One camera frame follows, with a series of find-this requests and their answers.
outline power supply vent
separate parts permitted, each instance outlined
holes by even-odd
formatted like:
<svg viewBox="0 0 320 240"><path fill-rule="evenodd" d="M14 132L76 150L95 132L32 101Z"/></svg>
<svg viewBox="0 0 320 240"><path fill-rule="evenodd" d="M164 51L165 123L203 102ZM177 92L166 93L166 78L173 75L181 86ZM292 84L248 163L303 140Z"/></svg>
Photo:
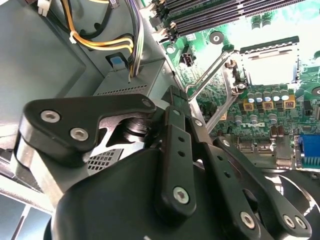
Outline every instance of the power supply vent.
<svg viewBox="0 0 320 240"><path fill-rule="evenodd" d="M97 95L143 94L147 85L133 86L113 91L99 92Z"/></svg>
<svg viewBox="0 0 320 240"><path fill-rule="evenodd" d="M112 149L96 156L92 156L88 161L88 170L90 173L95 174L106 167L111 166L119 160L123 149Z"/></svg>

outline motherboard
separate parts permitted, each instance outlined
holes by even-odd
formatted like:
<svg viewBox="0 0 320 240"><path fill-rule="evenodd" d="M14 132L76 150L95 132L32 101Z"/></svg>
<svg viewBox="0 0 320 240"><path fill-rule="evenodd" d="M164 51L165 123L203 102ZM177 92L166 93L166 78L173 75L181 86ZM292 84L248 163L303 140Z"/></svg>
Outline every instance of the motherboard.
<svg viewBox="0 0 320 240"><path fill-rule="evenodd" d="M251 148L285 136L304 156L302 136L312 142L320 135L319 0L143 4L152 12L155 39L184 87L196 83L223 51L237 52L237 76L247 86L210 132L212 137L228 136ZM191 87L188 95L195 90ZM223 73L217 72L197 96L206 122L226 102L226 91ZM312 160L302 157L302 164L320 168L320 152L310 154Z"/></svg>

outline cable tie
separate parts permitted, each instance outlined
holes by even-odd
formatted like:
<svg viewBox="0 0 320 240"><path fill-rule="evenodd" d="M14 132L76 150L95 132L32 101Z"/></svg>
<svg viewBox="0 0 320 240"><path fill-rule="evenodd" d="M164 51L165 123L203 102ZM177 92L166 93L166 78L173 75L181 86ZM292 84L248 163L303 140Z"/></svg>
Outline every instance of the cable tie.
<svg viewBox="0 0 320 240"><path fill-rule="evenodd" d="M77 41L74 39L74 34L76 34L77 32L76 31L71 31L70 32L70 37L69 37L69 40L70 40L70 42L72 43L72 44L76 44L77 43Z"/></svg>

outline cpu socket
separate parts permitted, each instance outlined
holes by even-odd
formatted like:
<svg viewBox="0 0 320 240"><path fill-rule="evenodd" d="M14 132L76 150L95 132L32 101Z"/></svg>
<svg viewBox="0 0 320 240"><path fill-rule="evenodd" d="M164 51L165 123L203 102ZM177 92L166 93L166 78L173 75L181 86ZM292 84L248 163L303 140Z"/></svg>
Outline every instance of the cpu socket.
<svg viewBox="0 0 320 240"><path fill-rule="evenodd" d="M298 81L299 37L288 37L240 49L251 86L293 84Z"/></svg>

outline silver screw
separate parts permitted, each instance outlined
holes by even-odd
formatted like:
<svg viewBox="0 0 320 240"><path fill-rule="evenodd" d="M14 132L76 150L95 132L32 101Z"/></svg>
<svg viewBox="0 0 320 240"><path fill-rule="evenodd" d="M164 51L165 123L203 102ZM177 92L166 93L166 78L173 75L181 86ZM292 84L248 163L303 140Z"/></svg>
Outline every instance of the silver screw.
<svg viewBox="0 0 320 240"><path fill-rule="evenodd" d="M177 115L180 115L180 112L178 110L173 109L173 112Z"/></svg>
<svg viewBox="0 0 320 240"><path fill-rule="evenodd" d="M86 130L80 127L72 128L70 131L70 136L77 141L83 142L89 138L89 134Z"/></svg>
<svg viewBox="0 0 320 240"><path fill-rule="evenodd" d="M296 222L300 225L300 227L302 227L303 229L307 229L306 224L301 220L300 217L295 216L295 220L296 220Z"/></svg>
<svg viewBox="0 0 320 240"><path fill-rule="evenodd" d="M294 229L294 228L296 227L294 221L292 221L292 219L291 219L289 216L283 215L283 219L284 219L285 223L286 223L290 228L293 228L293 229Z"/></svg>
<svg viewBox="0 0 320 240"><path fill-rule="evenodd" d="M143 104L146 105L147 107L151 107L151 103L147 99L142 100Z"/></svg>
<svg viewBox="0 0 320 240"><path fill-rule="evenodd" d="M175 51L176 51L176 48L175 48L174 46L172 46L172 45L168 45L168 46L166 47L166 52L167 52L168 54L173 54Z"/></svg>
<svg viewBox="0 0 320 240"><path fill-rule="evenodd" d="M245 89L245 88L246 88L246 85L243 84L243 83L239 83L238 88L239 88L239 89Z"/></svg>
<svg viewBox="0 0 320 240"><path fill-rule="evenodd" d="M255 228L255 221L253 218L245 211L240 212L240 217L244 225L246 225L249 229Z"/></svg>
<svg viewBox="0 0 320 240"><path fill-rule="evenodd" d="M180 186L176 186L173 189L173 196L181 204L187 204L189 202L189 195L187 191Z"/></svg>
<svg viewBox="0 0 320 240"><path fill-rule="evenodd" d="M227 140L222 140L223 144L226 145L227 147L230 147L230 143Z"/></svg>
<svg viewBox="0 0 320 240"><path fill-rule="evenodd" d="M40 113L41 119L47 123L56 123L60 121L60 115L56 111L45 110Z"/></svg>
<svg viewBox="0 0 320 240"><path fill-rule="evenodd" d="M199 127L202 127L202 126L203 126L203 123L202 123L200 120L198 120L198 119L194 120L194 122L195 122L195 124L197 124Z"/></svg>

